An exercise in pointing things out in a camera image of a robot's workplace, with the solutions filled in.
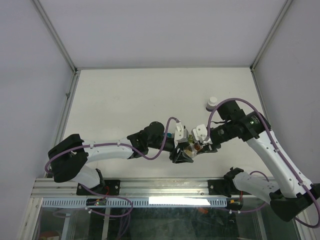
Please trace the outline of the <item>clear glass pill bottle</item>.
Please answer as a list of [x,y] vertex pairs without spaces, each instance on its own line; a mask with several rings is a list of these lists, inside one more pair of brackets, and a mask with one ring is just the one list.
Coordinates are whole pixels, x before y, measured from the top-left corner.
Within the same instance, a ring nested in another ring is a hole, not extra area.
[[198,142],[195,142],[185,147],[183,152],[189,158],[194,158],[200,150],[202,150],[202,146]]

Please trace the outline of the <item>weekly pill organizer strip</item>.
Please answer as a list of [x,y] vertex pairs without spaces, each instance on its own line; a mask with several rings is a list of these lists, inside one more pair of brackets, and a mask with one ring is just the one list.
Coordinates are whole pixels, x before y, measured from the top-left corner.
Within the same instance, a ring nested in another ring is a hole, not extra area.
[[183,140],[183,139],[186,139],[187,141],[189,142],[192,142],[194,139],[193,139],[193,136],[191,134],[176,134],[175,133],[167,133],[167,138],[172,138],[172,139],[176,139],[176,140]]

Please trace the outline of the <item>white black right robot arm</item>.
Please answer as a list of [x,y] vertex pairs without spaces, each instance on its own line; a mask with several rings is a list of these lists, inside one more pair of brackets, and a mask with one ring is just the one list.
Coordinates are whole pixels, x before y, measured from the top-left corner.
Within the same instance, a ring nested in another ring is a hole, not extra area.
[[285,222],[295,219],[311,205],[319,210],[319,184],[312,183],[292,162],[264,116],[255,107],[253,112],[245,114],[237,104],[239,101],[240,98],[229,98],[215,106],[212,113],[218,112],[223,123],[213,128],[209,119],[207,124],[192,130],[193,138],[203,146],[203,153],[232,139],[241,139],[260,157],[275,182],[251,176],[241,168],[231,168],[216,192],[227,197],[237,191],[254,195],[270,205]]

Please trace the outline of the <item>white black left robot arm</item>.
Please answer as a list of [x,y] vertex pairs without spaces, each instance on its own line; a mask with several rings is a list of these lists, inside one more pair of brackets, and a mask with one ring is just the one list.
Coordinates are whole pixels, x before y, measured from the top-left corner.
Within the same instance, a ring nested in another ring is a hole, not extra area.
[[193,163],[192,157],[184,151],[187,146],[189,143],[186,141],[176,143],[164,125],[157,121],[137,133],[114,141],[84,141],[75,133],[49,150],[46,169],[56,183],[73,181],[97,195],[106,188],[105,181],[101,171],[90,168],[88,163],[110,159],[146,159],[149,149],[168,152],[174,164]]

